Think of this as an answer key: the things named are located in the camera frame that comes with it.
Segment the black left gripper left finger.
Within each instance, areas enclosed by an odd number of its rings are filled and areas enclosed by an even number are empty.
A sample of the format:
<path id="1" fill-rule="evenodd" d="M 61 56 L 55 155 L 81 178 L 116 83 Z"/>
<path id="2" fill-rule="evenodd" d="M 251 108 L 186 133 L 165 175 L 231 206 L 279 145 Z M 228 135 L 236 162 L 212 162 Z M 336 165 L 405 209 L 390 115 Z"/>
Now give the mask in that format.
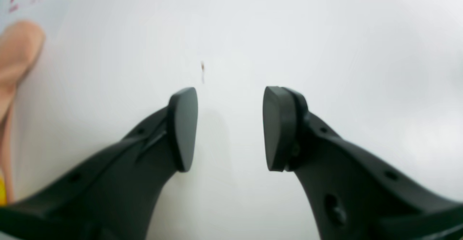
<path id="1" fill-rule="evenodd" d="M 164 185 L 192 166 L 197 121 L 197 92 L 184 88 L 121 141 L 2 207 L 1 232 L 20 240 L 144 240 Z"/>

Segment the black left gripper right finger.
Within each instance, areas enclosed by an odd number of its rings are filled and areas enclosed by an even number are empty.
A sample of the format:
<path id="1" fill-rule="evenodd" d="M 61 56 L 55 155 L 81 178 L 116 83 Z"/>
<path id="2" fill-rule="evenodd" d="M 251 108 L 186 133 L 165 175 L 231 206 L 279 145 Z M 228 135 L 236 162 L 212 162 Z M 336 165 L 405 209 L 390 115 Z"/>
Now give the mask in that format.
<path id="1" fill-rule="evenodd" d="M 270 171 L 291 171 L 322 240 L 461 240 L 463 207 L 341 138 L 295 90 L 266 87 Z"/>

